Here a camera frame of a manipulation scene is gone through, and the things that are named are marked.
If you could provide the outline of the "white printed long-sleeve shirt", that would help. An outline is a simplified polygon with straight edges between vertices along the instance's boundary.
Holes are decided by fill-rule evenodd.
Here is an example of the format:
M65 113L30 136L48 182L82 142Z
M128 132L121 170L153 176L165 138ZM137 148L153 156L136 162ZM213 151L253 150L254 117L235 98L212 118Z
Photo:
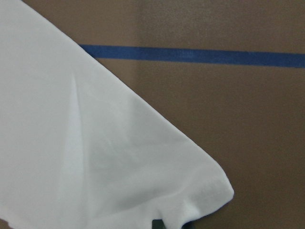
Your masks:
M232 200L220 165L20 0L0 3L0 217L14 229L166 228Z

